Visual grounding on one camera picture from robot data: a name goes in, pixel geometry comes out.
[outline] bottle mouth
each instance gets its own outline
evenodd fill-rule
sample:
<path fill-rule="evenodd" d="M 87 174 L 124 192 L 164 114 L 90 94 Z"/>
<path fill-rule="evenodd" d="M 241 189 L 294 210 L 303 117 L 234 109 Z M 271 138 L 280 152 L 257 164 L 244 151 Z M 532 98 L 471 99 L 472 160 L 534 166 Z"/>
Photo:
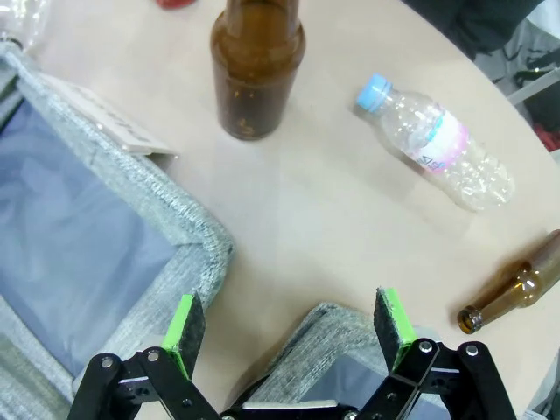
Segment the bottle mouth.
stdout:
<path fill-rule="evenodd" d="M 467 306 L 458 313 L 457 323 L 463 333 L 476 333 L 482 328 L 482 315 L 478 309 L 473 306 Z"/>

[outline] brown glass bottle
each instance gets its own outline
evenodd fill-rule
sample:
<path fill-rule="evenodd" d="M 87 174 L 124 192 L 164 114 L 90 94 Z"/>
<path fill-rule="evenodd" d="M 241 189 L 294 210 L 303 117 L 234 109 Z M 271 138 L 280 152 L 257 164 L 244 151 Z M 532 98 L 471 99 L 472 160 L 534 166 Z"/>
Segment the brown glass bottle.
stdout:
<path fill-rule="evenodd" d="M 560 280 L 560 230 L 527 258 L 514 262 L 458 314 L 463 333 L 472 334 L 515 308 L 526 308 Z"/>
<path fill-rule="evenodd" d="M 298 0 L 227 0 L 210 46 L 223 128 L 241 139 L 272 132 L 305 52 Z"/>

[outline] blue fabric lining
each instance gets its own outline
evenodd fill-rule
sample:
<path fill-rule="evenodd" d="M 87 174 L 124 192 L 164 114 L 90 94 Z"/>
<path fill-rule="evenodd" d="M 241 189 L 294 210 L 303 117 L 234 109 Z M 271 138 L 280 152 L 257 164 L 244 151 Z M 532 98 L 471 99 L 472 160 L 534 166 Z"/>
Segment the blue fabric lining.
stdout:
<path fill-rule="evenodd" d="M 0 292 L 74 376 L 176 249 L 25 101 L 0 135 Z"/>

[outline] red object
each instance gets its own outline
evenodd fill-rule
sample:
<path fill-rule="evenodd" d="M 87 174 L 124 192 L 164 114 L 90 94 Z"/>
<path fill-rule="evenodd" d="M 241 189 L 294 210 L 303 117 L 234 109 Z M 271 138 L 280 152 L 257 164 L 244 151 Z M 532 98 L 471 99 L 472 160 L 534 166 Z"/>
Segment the red object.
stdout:
<path fill-rule="evenodd" d="M 164 9 L 177 9 L 194 3 L 195 0 L 156 0 L 156 2 Z"/>
<path fill-rule="evenodd" d="M 535 124 L 535 133 L 539 136 L 547 151 L 560 149 L 560 132 L 551 133 L 546 131 L 541 124 Z"/>

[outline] blue bottle cap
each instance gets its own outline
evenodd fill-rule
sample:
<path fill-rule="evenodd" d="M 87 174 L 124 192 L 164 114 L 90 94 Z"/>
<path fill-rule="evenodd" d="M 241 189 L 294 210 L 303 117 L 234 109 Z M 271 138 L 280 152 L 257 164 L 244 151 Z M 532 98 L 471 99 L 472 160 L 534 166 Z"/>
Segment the blue bottle cap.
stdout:
<path fill-rule="evenodd" d="M 379 74 L 374 74 L 361 90 L 356 102 L 365 110 L 375 112 L 385 102 L 392 87 L 393 83 Z"/>

